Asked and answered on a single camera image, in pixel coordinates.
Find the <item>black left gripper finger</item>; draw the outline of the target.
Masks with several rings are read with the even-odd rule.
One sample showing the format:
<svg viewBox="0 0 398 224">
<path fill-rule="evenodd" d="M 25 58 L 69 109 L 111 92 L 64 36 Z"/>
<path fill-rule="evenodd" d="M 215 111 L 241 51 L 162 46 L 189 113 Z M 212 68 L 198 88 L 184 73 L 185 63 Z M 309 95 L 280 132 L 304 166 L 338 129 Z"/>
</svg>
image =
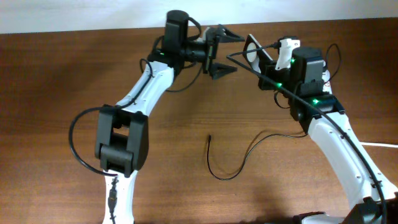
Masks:
<svg viewBox="0 0 398 224">
<path fill-rule="evenodd" d="M 224 25 L 219 24 L 217 27 L 217 36 L 219 42 L 243 42 L 245 38 L 230 31 Z"/>
<path fill-rule="evenodd" d="M 227 74 L 236 72 L 238 69 L 236 67 L 225 65 L 221 63 L 214 63 L 211 66 L 211 78 L 217 80 L 224 77 Z"/>
</svg>

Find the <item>black smartphone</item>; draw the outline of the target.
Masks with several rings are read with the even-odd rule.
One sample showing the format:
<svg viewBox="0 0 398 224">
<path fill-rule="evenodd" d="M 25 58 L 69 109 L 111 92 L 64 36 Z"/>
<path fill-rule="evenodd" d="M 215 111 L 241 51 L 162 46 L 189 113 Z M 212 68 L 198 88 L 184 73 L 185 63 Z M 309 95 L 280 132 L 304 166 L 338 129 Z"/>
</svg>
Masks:
<svg viewBox="0 0 398 224">
<path fill-rule="evenodd" d="M 261 44 L 256 40 L 256 38 L 252 34 L 248 34 L 243 50 L 254 50 L 260 47 Z M 261 73 L 261 66 L 265 66 L 266 64 L 273 65 L 276 63 L 276 61 L 272 59 L 265 49 L 256 52 L 244 53 L 243 57 L 248 62 L 250 67 L 259 73 Z"/>
</svg>

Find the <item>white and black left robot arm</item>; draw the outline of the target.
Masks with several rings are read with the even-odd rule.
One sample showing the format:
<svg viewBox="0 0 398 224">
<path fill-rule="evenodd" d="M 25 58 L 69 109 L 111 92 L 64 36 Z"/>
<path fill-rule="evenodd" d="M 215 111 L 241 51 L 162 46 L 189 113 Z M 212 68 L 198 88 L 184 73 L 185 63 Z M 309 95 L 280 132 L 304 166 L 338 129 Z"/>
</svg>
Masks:
<svg viewBox="0 0 398 224">
<path fill-rule="evenodd" d="M 103 223 L 134 223 L 134 183 L 149 152 L 149 115 L 162 94 L 186 68 L 185 62 L 201 64 L 201 72 L 218 79 L 237 69 L 215 63 L 220 43 L 244 38 L 223 25 L 188 36 L 194 22 L 186 12 L 167 13 L 165 33 L 145 60 L 142 76 L 115 106 L 106 105 L 98 118 L 95 157 L 105 173 L 106 205 Z"/>
</svg>

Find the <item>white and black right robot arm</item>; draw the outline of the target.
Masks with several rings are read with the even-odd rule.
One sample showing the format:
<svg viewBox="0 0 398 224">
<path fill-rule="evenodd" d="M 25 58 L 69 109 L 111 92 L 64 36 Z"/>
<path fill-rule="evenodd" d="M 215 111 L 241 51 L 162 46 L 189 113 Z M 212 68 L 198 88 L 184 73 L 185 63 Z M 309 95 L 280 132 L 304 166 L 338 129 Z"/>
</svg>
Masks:
<svg viewBox="0 0 398 224">
<path fill-rule="evenodd" d="M 294 216 L 295 223 L 397 223 L 397 187 L 388 180 L 356 137 L 349 118 L 325 85 L 327 63 L 320 49 L 279 44 L 279 58 L 264 50 L 252 68 L 263 90 L 277 90 L 289 100 L 290 114 L 324 153 L 347 196 L 350 212 Z"/>
</svg>

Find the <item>white power strip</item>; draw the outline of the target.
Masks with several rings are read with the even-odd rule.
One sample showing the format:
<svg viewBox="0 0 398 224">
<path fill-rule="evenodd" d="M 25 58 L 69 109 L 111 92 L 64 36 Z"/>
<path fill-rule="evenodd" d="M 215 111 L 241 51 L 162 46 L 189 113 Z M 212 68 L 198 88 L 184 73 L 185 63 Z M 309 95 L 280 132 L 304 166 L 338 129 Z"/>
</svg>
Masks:
<svg viewBox="0 0 398 224">
<path fill-rule="evenodd" d="M 332 89 L 331 89 L 331 85 L 330 85 L 330 72 L 327 69 L 326 66 L 326 62 L 323 61 L 323 73 L 322 73 L 322 79 L 324 81 L 324 85 L 323 85 L 323 92 L 326 92 L 328 94 L 332 94 Z"/>
</svg>

